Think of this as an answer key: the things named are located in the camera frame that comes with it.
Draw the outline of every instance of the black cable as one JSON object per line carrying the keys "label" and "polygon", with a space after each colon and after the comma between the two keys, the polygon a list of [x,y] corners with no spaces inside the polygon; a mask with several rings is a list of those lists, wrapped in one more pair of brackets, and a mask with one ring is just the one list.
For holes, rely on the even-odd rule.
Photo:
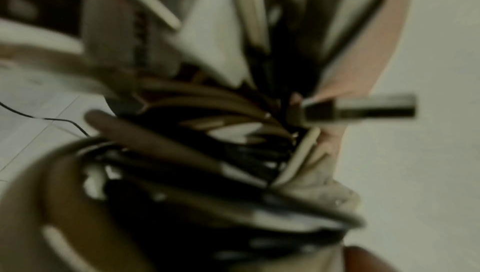
{"label": "black cable", "polygon": [[31,115],[27,115],[27,114],[24,114],[24,113],[22,113],[22,112],[19,112],[19,111],[17,111],[17,110],[14,110],[13,108],[11,108],[11,107],[3,104],[2,102],[0,102],[0,107],[3,107],[3,108],[5,108],[5,109],[9,110],[9,111],[12,112],[12,113],[18,114],[18,115],[23,116],[23,117],[31,118],[31,119],[41,119],[41,120],[47,120],[47,121],[69,123],[69,124],[74,125],[77,129],[79,129],[80,132],[82,132],[85,136],[90,137],[90,135],[89,135],[84,129],[82,129],[81,126],[79,126],[78,124],[76,124],[74,121],[71,121],[71,120],[68,120],[68,119],[58,119],[58,118],[34,117],[34,116],[31,116]]}

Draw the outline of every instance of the cable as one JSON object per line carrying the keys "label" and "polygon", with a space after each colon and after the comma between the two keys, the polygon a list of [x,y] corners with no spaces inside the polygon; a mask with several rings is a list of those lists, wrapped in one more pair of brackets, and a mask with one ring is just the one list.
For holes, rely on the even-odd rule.
{"label": "cable", "polygon": [[41,120],[47,120],[47,121],[69,123],[69,124],[74,125],[77,129],[79,129],[80,132],[82,132],[85,136],[90,137],[90,135],[89,135],[84,129],[82,129],[81,126],[79,126],[78,124],[76,124],[74,121],[71,121],[71,120],[68,120],[68,119],[58,119],[58,118],[34,117],[34,116],[31,116],[31,115],[27,115],[27,114],[24,114],[24,113],[22,113],[22,112],[19,112],[19,111],[17,111],[17,110],[14,110],[13,108],[11,108],[11,107],[3,104],[2,102],[0,102],[0,107],[3,107],[3,108],[5,108],[5,109],[9,110],[9,111],[12,112],[12,113],[18,114],[18,115],[23,116],[23,117],[31,118],[31,119],[41,119]]}

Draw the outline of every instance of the white wall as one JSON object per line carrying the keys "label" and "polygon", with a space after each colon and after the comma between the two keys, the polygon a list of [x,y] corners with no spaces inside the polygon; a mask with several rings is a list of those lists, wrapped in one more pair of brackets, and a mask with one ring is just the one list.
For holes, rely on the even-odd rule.
{"label": "white wall", "polygon": [[401,271],[479,271],[480,0],[413,0],[374,91],[413,91],[420,114],[347,131],[338,178],[369,223],[348,242]]}

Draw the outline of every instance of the thin black wire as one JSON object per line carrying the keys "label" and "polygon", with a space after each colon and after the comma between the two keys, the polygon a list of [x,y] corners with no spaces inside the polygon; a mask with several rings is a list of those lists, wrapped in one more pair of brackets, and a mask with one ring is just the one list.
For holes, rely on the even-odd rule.
{"label": "thin black wire", "polygon": [[13,108],[5,105],[5,104],[2,103],[2,102],[0,102],[0,107],[3,107],[3,108],[5,108],[5,109],[9,110],[9,111],[12,112],[12,113],[18,114],[18,115],[23,116],[23,117],[31,118],[31,119],[41,119],[41,120],[47,120],[47,121],[69,123],[69,124],[74,125],[77,129],[79,129],[80,132],[82,132],[85,136],[90,137],[90,135],[89,135],[84,129],[82,129],[81,126],[79,126],[78,124],[76,124],[74,121],[71,121],[71,120],[68,120],[68,119],[58,119],[58,118],[34,117],[34,116],[31,116],[31,115],[27,115],[27,114],[24,114],[24,113],[22,113],[22,112],[19,112],[19,111],[17,111],[17,110],[14,110]]}

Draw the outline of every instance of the skin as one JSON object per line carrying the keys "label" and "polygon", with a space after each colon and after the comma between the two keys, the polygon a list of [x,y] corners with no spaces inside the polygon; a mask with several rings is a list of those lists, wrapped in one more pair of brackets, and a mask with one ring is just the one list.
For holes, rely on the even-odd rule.
{"label": "skin", "polygon": [[[369,94],[395,52],[407,18],[409,5],[410,0],[387,0],[368,30],[339,62],[335,74],[315,96],[316,100],[364,97]],[[293,104],[301,100],[302,98],[298,95],[294,95],[291,99]],[[114,141],[132,145],[138,143],[138,136],[128,134],[129,130],[123,128],[129,124],[121,123],[121,120],[117,118],[100,111],[89,112],[85,118],[101,134]],[[120,129],[113,131],[110,129],[112,127]],[[322,127],[321,129],[319,146],[337,156],[346,127]],[[345,247],[344,258],[347,272],[396,271],[385,261],[357,246]]]}

